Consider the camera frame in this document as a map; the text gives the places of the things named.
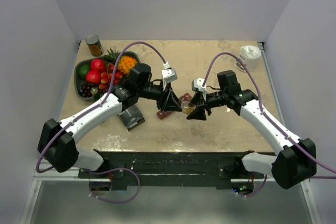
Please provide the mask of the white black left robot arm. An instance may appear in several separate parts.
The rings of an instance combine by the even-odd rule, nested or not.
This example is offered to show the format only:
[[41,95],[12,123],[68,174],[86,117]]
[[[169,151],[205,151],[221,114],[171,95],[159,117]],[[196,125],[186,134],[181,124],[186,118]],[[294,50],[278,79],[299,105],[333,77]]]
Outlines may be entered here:
[[156,101],[157,108],[163,112],[182,110],[171,87],[171,83],[177,79],[175,69],[166,66],[159,84],[154,84],[151,77],[151,67],[139,63],[95,103],[59,122],[48,120],[37,147],[40,156],[60,173],[77,167],[90,170],[97,178],[105,177],[109,165],[102,155],[95,150],[76,147],[87,133],[136,104],[139,98]]

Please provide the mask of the red weekly pill organizer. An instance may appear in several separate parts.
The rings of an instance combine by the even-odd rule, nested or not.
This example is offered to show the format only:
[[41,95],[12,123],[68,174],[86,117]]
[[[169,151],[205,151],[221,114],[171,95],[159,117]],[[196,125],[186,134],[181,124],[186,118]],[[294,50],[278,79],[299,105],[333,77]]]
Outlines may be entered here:
[[[178,99],[178,103],[181,106],[181,108],[183,110],[186,110],[186,107],[188,106],[190,100],[192,99],[192,96],[189,93],[185,93],[184,95],[182,95],[179,99]],[[164,111],[158,111],[156,113],[156,116],[162,120],[166,117],[168,117],[169,115],[171,115],[173,112],[164,112]]]

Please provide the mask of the clear pill bottle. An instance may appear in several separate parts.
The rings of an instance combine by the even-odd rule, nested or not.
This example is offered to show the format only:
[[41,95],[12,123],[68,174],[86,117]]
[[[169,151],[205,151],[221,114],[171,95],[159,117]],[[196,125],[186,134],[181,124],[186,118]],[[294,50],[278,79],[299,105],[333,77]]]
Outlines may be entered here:
[[182,112],[186,115],[190,115],[196,109],[196,105],[186,100],[180,100],[180,106],[182,108]]

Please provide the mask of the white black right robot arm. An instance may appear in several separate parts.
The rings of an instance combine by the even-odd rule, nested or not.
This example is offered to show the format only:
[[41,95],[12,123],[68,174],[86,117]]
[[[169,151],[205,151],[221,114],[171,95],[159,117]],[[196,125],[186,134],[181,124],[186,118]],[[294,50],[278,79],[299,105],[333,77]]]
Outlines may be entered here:
[[292,186],[314,176],[317,165],[316,146],[307,138],[301,139],[290,132],[272,115],[267,115],[267,109],[251,90],[242,90],[236,74],[222,71],[217,74],[219,90],[208,93],[204,79],[194,79],[191,99],[194,110],[187,116],[189,120],[205,121],[212,108],[226,106],[249,122],[269,143],[274,155],[247,151],[238,158],[234,165],[234,173],[239,178],[246,178],[252,172],[271,176],[277,184],[289,189]]

